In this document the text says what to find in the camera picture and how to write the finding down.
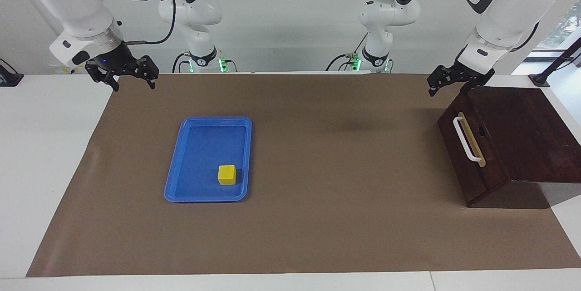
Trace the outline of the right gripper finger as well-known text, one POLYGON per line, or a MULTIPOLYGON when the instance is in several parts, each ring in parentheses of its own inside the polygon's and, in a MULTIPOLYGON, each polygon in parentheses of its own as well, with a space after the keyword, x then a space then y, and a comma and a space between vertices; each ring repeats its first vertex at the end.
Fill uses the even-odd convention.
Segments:
POLYGON ((99 66, 97 65, 86 65, 85 69, 94 82, 96 83, 102 82, 104 84, 109 85, 114 90, 114 92, 119 91, 119 84, 114 78, 115 77, 114 70, 105 70, 104 72, 102 72, 102 70, 100 70, 99 66))
POLYGON ((145 55, 140 59, 134 59, 133 62, 129 64, 129 73, 135 78, 145 80, 152 90, 156 88, 159 69, 148 55, 145 55))

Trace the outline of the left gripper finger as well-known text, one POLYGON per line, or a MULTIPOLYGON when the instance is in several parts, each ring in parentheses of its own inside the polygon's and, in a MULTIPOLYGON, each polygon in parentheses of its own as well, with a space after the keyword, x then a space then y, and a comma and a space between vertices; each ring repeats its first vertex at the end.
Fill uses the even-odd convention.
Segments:
POLYGON ((446 68, 446 66, 439 65, 427 77, 429 86, 429 96, 433 97, 441 89, 451 84, 455 84, 457 80, 457 71, 453 68, 446 68))
POLYGON ((461 94, 467 95, 471 90, 480 88, 487 84, 487 80, 470 80, 461 87, 461 94))

